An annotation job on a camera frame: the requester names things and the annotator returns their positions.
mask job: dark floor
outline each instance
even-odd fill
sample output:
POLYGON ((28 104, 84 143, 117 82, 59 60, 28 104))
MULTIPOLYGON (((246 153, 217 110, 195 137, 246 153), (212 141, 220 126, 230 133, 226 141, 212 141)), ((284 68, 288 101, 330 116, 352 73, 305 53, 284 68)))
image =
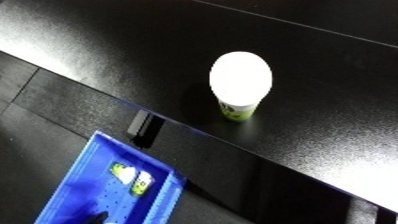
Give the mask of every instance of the dark floor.
MULTIPOLYGON (((32 223, 95 130, 129 143, 138 108, 0 53, 0 112, 0 223, 32 223)), ((352 206, 348 195, 186 126, 166 121, 143 151, 190 180, 170 223, 366 224, 378 213, 378 224, 392 223, 374 205, 352 206)))

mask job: black surface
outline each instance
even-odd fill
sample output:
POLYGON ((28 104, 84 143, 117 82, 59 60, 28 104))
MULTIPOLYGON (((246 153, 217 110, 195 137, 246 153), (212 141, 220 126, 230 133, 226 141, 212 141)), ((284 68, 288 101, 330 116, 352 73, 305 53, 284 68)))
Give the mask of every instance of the black surface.
POLYGON ((0 12, 0 50, 398 211, 396 48, 186 1, 9 0, 0 12), (234 50, 274 72, 244 124, 208 88, 234 50))
POLYGON ((85 143, 11 104, 0 116, 0 223, 33 223, 85 143))
POLYGON ((29 109, 86 138, 101 130, 128 141, 126 131, 138 109, 81 84, 40 70, 15 99, 29 109))
POLYGON ((255 223, 344 223, 350 197, 311 178, 166 122, 145 153, 255 223))
POLYGON ((377 212, 377 221, 375 224, 397 224, 397 214, 380 208, 377 212))
POLYGON ((36 66, 0 52, 0 112, 1 101, 11 102, 36 70, 36 66))
POLYGON ((199 0, 198 2, 398 45, 396 29, 398 2, 394 0, 199 0))
POLYGON ((236 214, 204 200, 190 191, 184 191, 181 198, 171 214, 169 224, 249 224, 249 222, 236 214))

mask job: white cup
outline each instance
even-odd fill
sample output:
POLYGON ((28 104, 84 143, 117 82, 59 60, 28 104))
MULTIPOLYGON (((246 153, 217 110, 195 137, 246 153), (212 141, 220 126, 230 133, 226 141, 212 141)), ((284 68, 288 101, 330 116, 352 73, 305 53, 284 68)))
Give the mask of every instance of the white cup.
POLYGON ((219 57, 210 71, 210 87, 221 111, 233 121, 251 117, 272 87, 272 72, 259 56, 231 52, 219 57))

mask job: green sticker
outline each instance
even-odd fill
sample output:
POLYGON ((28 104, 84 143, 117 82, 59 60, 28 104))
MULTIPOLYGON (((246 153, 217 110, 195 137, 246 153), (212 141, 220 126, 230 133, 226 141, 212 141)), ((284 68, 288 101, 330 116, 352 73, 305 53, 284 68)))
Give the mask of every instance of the green sticker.
POLYGON ((152 185, 153 181, 154 179, 149 173, 141 171, 140 175, 131 188, 131 193, 136 196, 143 195, 152 185))
POLYGON ((245 121, 248 118, 250 118, 251 115, 254 113, 254 110, 256 109, 256 108, 252 108, 249 110, 237 111, 234 108, 232 108, 226 104, 223 104, 223 103, 220 103, 220 108, 226 118, 233 120, 233 121, 239 121, 239 122, 245 121))
POLYGON ((129 184, 136 176, 136 169, 120 163, 113 163, 110 168, 111 173, 118 178, 123 184, 129 184))

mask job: paper cup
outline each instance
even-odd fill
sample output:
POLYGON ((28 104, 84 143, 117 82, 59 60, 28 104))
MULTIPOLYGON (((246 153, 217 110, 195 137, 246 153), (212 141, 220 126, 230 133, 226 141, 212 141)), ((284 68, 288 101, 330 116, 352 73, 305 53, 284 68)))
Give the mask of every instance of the paper cup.
POLYGON ((210 87, 224 116, 244 121, 272 86, 272 72, 259 56, 249 52, 222 55, 210 71, 210 87))

